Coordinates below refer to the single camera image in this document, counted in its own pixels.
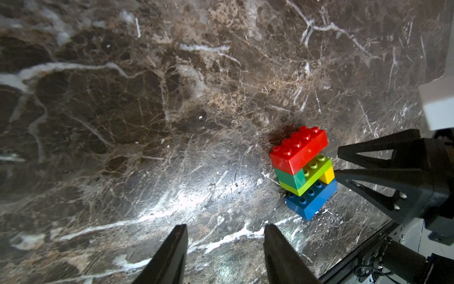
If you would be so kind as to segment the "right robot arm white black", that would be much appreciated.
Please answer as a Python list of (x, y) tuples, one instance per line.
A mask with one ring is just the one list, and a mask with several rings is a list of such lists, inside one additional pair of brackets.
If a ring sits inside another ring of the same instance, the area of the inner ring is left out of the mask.
[(454, 243), (454, 39), (444, 75), (419, 86), (432, 138), (411, 129), (342, 146), (338, 157), (359, 169), (336, 170), (338, 182), (399, 224), (421, 218), (429, 239)]

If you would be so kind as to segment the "red lego brick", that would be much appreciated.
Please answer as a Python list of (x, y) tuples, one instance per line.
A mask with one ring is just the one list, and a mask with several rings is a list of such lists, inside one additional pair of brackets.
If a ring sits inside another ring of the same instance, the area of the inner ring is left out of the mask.
[(273, 167), (295, 175), (328, 145), (326, 131), (302, 126), (270, 153)]

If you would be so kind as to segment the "blue lego brick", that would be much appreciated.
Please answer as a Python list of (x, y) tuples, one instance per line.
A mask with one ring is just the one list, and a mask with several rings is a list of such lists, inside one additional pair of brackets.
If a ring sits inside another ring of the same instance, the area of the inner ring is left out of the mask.
[(316, 181), (302, 196), (289, 192), (286, 195), (285, 203), (288, 209), (301, 216), (305, 221), (310, 221), (336, 190), (336, 179), (330, 183)]

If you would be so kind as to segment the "lime green lego brick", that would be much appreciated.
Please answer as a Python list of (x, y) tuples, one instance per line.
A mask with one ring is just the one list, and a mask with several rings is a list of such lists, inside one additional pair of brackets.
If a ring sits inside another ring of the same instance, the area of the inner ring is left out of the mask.
[(285, 183), (279, 182), (279, 184), (287, 191), (297, 196), (302, 196), (316, 181), (319, 181), (320, 176), (331, 166), (333, 167), (332, 160), (319, 154), (302, 167), (305, 170), (306, 183), (300, 189), (294, 189)]

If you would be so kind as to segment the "small green lego brick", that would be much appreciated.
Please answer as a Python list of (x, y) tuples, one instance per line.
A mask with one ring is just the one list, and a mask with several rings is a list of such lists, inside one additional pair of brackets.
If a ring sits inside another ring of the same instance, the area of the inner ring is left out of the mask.
[(280, 183), (285, 183), (294, 189), (300, 189), (306, 183), (305, 170), (303, 168), (301, 168), (294, 175), (284, 172), (278, 168), (275, 168), (274, 170)]

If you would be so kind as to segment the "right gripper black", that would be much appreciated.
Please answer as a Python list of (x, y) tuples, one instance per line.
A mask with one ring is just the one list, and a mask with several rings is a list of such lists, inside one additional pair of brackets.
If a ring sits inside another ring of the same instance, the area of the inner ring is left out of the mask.
[[(385, 150), (391, 151), (390, 159), (362, 155)], [(432, 138), (405, 130), (341, 146), (338, 157), (363, 168), (383, 169), (336, 170), (337, 182), (395, 222), (421, 218), (431, 240), (454, 243), (453, 129), (437, 130)]]

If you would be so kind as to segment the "small yellow lego brick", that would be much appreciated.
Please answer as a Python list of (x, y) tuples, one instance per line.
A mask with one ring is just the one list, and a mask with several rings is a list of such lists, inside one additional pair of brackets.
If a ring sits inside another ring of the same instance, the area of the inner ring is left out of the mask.
[(327, 168), (320, 176), (319, 180), (325, 184), (330, 184), (335, 178), (333, 167)]

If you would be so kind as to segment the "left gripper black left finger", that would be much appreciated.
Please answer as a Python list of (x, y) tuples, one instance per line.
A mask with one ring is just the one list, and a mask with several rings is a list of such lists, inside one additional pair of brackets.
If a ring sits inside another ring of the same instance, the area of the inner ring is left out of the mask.
[(182, 284), (188, 251), (187, 225), (176, 226), (132, 284)]

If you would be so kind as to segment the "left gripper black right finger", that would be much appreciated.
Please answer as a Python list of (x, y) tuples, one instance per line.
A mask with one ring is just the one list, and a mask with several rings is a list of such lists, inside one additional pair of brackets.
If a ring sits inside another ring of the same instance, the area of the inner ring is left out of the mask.
[(319, 284), (274, 224), (264, 230), (264, 255), (270, 284)]

